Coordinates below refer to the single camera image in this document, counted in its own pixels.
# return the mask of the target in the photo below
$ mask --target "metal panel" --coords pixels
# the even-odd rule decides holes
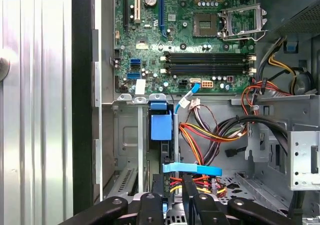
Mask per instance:
[[[2,33],[0,223],[58,224],[73,214],[71,0],[3,0]]]
[[[292,131],[288,134],[288,176],[293,191],[320,189],[319,135],[318,131]]]

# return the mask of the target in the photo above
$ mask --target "blue latch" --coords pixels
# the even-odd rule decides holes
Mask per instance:
[[[167,110],[167,102],[166,101],[152,101],[150,103],[151,110]]]
[[[171,111],[169,111],[169,114],[151,115],[151,140],[172,140]]]
[[[162,164],[164,173],[187,172],[194,174],[206,174],[210,176],[222,176],[222,169],[215,166],[201,166],[195,163],[173,162]]]

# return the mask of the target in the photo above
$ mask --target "sata port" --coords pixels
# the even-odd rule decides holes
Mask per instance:
[[[201,83],[201,78],[190,78],[190,83],[191,84]]]

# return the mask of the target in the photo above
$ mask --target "blue plastic clip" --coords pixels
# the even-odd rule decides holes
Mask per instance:
[[[195,163],[173,162],[162,164],[164,173],[187,172],[194,174],[206,174],[210,176],[222,176],[222,169],[215,166],[201,166]]]

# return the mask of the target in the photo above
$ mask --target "black ram slot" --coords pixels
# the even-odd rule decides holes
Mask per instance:
[[[166,53],[169,64],[243,64],[248,56],[241,53]]]
[[[170,74],[211,74],[241,75],[248,71],[247,65],[213,65],[213,64],[170,64],[165,66]]]
[[[124,30],[127,32],[128,31],[128,26],[129,26],[129,20],[128,20],[128,16],[129,16],[129,8],[128,8],[128,0],[123,0],[123,28]]]

